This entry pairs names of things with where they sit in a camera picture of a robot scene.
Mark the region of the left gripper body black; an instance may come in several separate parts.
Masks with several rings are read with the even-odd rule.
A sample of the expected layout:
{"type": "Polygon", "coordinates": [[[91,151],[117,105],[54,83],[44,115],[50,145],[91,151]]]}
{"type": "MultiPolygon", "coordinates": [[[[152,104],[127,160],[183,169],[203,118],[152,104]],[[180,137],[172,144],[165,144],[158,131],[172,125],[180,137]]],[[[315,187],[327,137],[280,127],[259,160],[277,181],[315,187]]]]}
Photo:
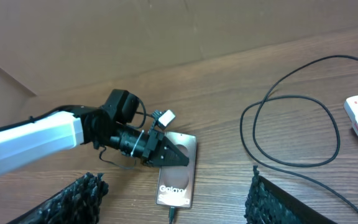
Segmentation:
{"type": "Polygon", "coordinates": [[[163,112],[155,110],[149,116],[153,119],[150,129],[147,131],[147,140],[141,155],[141,162],[149,167],[165,166],[165,141],[164,133],[156,130],[156,126],[160,127],[158,120],[162,117],[163,112]]]}

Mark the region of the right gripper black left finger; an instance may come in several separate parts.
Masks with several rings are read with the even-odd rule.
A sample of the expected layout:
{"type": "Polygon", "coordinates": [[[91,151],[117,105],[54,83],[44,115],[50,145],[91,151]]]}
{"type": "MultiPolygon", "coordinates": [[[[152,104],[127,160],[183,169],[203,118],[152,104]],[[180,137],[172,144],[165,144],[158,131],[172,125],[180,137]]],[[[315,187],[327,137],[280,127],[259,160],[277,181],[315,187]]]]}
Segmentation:
{"type": "Polygon", "coordinates": [[[38,206],[8,224],[97,224],[109,185],[103,174],[87,172],[38,206]]]}

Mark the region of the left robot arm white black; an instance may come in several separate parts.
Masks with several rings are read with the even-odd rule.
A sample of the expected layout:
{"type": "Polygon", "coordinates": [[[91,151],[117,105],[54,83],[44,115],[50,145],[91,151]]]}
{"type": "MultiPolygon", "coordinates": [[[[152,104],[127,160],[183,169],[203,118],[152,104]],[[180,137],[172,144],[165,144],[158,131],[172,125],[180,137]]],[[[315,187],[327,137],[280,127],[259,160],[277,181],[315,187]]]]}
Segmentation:
{"type": "Polygon", "coordinates": [[[0,127],[0,175],[56,152],[92,143],[111,147],[145,166],[187,166],[190,162],[163,132],[130,125],[143,102],[127,90],[113,90],[99,107],[59,106],[38,117],[0,127]]]}

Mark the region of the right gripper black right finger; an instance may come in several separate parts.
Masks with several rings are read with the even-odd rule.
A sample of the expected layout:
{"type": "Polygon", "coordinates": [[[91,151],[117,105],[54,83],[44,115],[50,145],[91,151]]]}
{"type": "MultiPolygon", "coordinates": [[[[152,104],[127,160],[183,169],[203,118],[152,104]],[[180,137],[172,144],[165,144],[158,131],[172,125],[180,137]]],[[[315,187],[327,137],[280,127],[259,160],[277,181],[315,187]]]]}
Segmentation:
{"type": "Polygon", "coordinates": [[[273,182],[260,175],[253,166],[254,176],[245,202],[247,223],[253,224],[335,224],[273,182]]]}

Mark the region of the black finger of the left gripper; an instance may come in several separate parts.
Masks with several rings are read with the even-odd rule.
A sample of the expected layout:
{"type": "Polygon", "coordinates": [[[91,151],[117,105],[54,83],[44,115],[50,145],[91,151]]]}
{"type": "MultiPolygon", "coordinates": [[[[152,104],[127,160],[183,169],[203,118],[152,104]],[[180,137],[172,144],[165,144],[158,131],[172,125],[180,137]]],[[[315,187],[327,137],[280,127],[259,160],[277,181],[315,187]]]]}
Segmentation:
{"type": "Polygon", "coordinates": [[[187,166],[189,158],[164,136],[154,152],[154,166],[187,166]]]}

